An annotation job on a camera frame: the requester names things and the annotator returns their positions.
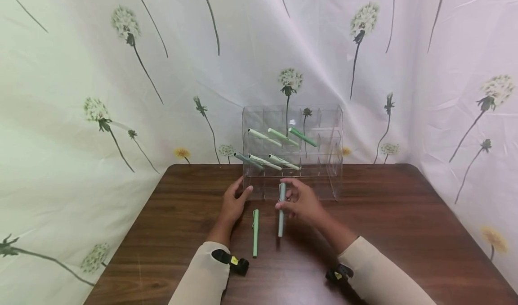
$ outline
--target green pen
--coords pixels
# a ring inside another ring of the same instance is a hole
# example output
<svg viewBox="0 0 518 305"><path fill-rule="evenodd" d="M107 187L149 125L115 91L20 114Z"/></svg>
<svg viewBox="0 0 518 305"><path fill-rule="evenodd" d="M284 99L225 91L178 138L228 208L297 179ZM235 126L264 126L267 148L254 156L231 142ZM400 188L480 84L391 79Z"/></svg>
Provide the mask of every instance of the green pen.
<svg viewBox="0 0 518 305"><path fill-rule="evenodd" d="M254 229L254 249L252 253L252 257L258 257L258 235L259 235L259 210L253 211L254 222L252 224L252 228Z"/></svg>

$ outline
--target dark brown tabletop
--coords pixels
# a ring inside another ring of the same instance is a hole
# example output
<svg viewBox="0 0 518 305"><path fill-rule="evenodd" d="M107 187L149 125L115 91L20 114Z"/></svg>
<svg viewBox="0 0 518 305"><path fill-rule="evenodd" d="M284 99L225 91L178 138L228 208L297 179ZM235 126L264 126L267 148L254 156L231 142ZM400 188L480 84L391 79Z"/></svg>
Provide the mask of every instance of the dark brown tabletop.
<svg viewBox="0 0 518 305"><path fill-rule="evenodd" d="M91 292L86 305L167 305L216 219L239 165L171 166ZM422 174L410 165L344 165L339 202L324 207L410 275L438 305L515 305L518 297ZM231 251L247 258L222 305L361 304L329 284L335 255L310 227L286 223L277 238L273 201L247 203ZM252 210L259 256L252 258Z"/></svg>

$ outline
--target teal pen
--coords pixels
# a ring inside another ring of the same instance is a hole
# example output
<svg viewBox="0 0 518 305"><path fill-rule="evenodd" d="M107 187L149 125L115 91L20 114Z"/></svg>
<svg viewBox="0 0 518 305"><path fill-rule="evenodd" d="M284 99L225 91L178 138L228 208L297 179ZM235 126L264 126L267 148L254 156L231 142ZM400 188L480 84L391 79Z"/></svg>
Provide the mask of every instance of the teal pen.
<svg viewBox="0 0 518 305"><path fill-rule="evenodd" d="M259 210L253 211L254 222L252 224L252 228L254 229L254 248L252 251L252 257L258 257L258 237L259 237Z"/></svg>
<svg viewBox="0 0 518 305"><path fill-rule="evenodd" d="M279 185L279 202L283 202L286 200L286 184L281 183ZM284 230L284 211L279 210L279 231L277 233L278 237L282 237L282 232Z"/></svg>

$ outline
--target white backdrop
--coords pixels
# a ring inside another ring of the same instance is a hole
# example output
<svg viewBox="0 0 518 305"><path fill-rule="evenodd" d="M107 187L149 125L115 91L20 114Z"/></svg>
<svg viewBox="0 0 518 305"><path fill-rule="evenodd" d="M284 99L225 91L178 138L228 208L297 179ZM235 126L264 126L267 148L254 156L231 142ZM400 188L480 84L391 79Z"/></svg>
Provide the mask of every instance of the white backdrop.
<svg viewBox="0 0 518 305"><path fill-rule="evenodd" d="M0 0L0 297L82 304L167 166L228 162L286 85L342 105L344 162L417 166L517 289L516 2Z"/></svg>

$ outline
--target clear acrylic organizer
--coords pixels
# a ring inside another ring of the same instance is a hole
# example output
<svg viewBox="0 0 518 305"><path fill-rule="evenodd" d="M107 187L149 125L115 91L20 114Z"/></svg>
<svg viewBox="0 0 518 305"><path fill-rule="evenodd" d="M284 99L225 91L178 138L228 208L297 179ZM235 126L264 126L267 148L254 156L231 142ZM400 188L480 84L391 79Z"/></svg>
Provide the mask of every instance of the clear acrylic organizer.
<svg viewBox="0 0 518 305"><path fill-rule="evenodd" d="M307 117L304 124L305 108L310 108L313 115ZM297 142L298 146L268 133L268 129L273 128L286 135L286 106L247 106L243 109L242 118L245 157L252 154L269 161L268 156L273 154L300 168L294 170L276 164L281 166L282 170L269 166L263 166L263 170L258 170L253 165L243 163L243 187L254 187L249 199L277 200L279 179L296 177L312 187L320 199L338 200L342 189L343 118L343 111L339 105L290 106L287 112L288 127L305 132L306 137L317 143L317 147L293 134L288 134L287 137ZM249 128L281 143L282 146L253 136L248 132Z"/></svg>

